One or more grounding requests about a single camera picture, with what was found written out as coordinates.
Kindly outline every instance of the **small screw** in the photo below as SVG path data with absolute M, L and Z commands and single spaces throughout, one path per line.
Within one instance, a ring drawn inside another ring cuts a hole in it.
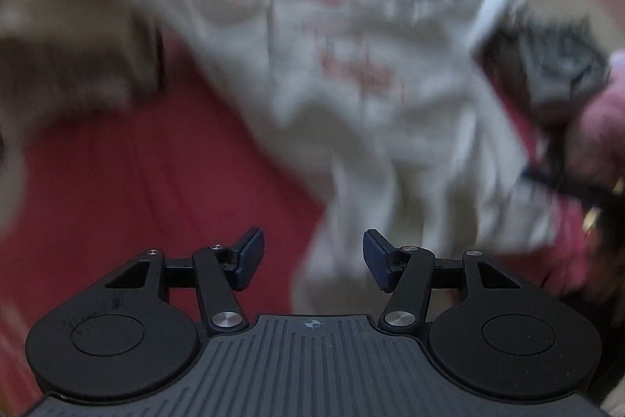
M 243 322 L 243 317 L 234 311 L 223 311 L 222 313 L 213 315 L 211 321 L 218 327 L 229 329 L 231 327 L 236 327 Z
M 391 311 L 384 317 L 384 321 L 393 327 L 407 327 L 412 325 L 417 319 L 414 314 L 407 311 Z

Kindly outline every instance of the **gray plastic panel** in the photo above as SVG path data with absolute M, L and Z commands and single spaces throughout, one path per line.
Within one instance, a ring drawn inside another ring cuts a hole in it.
M 501 403 L 453 385 L 414 339 L 367 317 L 261 316 L 211 339 L 176 383 L 140 401 L 77 406 L 54 397 L 30 417 L 601 417 L 581 396 Z

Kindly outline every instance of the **crosshair circle logo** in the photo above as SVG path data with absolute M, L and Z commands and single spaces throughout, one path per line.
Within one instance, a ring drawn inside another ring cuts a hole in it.
M 315 320 L 314 318 L 309 318 L 304 322 L 304 325 L 306 327 L 310 327 L 311 329 L 315 329 L 321 325 L 321 322 L 319 320 Z

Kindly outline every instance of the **beige fabric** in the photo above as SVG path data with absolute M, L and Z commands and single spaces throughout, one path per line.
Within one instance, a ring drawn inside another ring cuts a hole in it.
M 0 0 L 0 132 L 130 106 L 159 86 L 157 31 L 118 0 Z

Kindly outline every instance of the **metal pivot bolt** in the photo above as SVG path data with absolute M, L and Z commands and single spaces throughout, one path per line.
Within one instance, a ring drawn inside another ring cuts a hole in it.
M 229 329 L 243 322 L 243 317 L 234 311 L 223 311 L 222 313 L 213 315 L 211 321 L 218 327 Z
M 384 321 L 393 327 L 407 327 L 415 322 L 414 314 L 407 311 L 391 311 L 386 314 Z

